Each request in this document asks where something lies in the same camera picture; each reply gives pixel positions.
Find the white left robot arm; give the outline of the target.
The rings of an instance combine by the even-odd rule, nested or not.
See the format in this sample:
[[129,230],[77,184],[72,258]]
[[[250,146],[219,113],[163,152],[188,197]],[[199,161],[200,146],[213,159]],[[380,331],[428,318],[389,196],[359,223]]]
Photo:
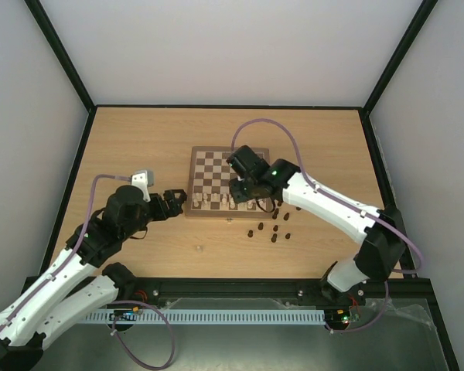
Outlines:
[[118,305],[120,316],[141,311],[147,303],[131,298],[133,273],[106,262],[150,222],[182,214],[186,198],[181,189],[145,195],[123,185],[89,213],[52,265],[0,312],[0,369],[31,370],[60,335],[105,305]]

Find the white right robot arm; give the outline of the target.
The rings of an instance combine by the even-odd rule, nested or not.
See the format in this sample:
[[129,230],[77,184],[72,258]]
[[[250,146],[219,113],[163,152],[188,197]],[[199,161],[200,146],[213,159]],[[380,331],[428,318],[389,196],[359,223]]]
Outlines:
[[394,205],[379,209],[334,192],[305,177],[284,159],[273,164],[244,145],[227,158],[237,177],[229,181],[235,203],[270,199],[287,203],[342,230],[360,245],[354,257],[336,262],[324,275],[323,297],[332,303],[366,280],[386,281],[404,253],[403,219]]

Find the wooden chess board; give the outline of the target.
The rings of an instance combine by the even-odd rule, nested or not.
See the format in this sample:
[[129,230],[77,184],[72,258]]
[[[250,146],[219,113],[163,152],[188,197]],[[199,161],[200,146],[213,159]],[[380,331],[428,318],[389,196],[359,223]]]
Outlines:
[[[236,204],[236,209],[229,209],[232,197],[229,190],[229,181],[236,178],[236,174],[229,167],[226,160],[230,155],[227,146],[194,146],[191,151],[189,181],[185,207],[185,215],[189,218],[221,218],[227,220],[268,219],[272,211],[270,199],[259,199],[253,202],[253,209],[247,208],[247,202]],[[200,207],[193,208],[196,194],[201,195]],[[202,209],[203,194],[210,197],[209,209]],[[219,202],[212,202],[214,193],[220,196]],[[221,208],[221,199],[227,195],[228,209]]]

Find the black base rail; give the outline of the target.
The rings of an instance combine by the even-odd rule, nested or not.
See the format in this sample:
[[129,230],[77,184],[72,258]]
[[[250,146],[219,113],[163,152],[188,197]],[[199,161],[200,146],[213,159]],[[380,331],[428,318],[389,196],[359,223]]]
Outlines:
[[162,307],[178,298],[278,299],[301,306],[342,308],[354,301],[363,305],[370,298],[383,298],[385,284],[368,281],[345,294],[322,293],[318,279],[199,279],[137,278],[118,294],[119,299],[142,299]]

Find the black frame post left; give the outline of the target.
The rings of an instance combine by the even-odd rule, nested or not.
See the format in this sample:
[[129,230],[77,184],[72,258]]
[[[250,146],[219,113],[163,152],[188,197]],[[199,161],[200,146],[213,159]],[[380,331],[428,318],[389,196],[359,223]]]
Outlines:
[[24,1],[32,17],[35,19],[36,24],[40,28],[43,36],[48,42],[51,50],[57,58],[59,64],[62,66],[64,73],[74,88],[77,96],[80,98],[84,108],[87,112],[95,109],[96,105],[93,102],[87,88],[84,85],[76,67],[73,64],[63,42],[61,41],[54,25],[52,24],[46,10],[44,9],[41,1],[39,0],[25,0]]

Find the black frame post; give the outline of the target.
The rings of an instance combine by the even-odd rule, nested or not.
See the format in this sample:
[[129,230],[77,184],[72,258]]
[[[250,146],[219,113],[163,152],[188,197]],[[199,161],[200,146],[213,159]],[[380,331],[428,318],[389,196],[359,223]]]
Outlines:
[[32,17],[35,19],[36,24],[40,28],[43,36],[48,42],[51,50],[57,58],[59,64],[62,66],[64,73],[74,88],[77,96],[80,98],[84,108],[87,112],[95,109],[96,105],[93,102],[87,88],[84,85],[76,67],[73,64],[63,42],[61,41],[54,25],[52,24],[46,10],[44,9],[41,1],[39,0],[25,0],[24,1]]
[[363,106],[363,109],[367,112],[367,115],[370,115],[374,108],[377,106],[378,101],[381,99],[388,84],[396,74],[398,68],[400,67],[409,49],[412,47],[414,41],[418,37],[420,31],[427,22],[428,17],[431,15],[437,3],[438,0],[421,1],[421,4],[418,6],[416,13],[412,17],[398,45],[393,51],[391,58],[387,62],[387,65],[380,75],[376,85],[371,91],[367,102]]

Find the black frame post right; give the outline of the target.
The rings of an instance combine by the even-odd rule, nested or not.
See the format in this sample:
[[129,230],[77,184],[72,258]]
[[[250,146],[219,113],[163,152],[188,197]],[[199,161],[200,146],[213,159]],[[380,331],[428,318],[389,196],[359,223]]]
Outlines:
[[377,106],[378,101],[381,99],[388,84],[396,74],[398,68],[400,67],[409,49],[412,47],[414,41],[418,37],[420,31],[427,22],[428,17],[431,15],[437,3],[438,0],[421,1],[421,4],[418,6],[416,13],[412,17],[398,45],[393,51],[391,58],[387,62],[387,65],[380,75],[376,85],[371,91],[367,102],[363,106],[363,109],[367,112],[367,115],[370,115],[374,108]]

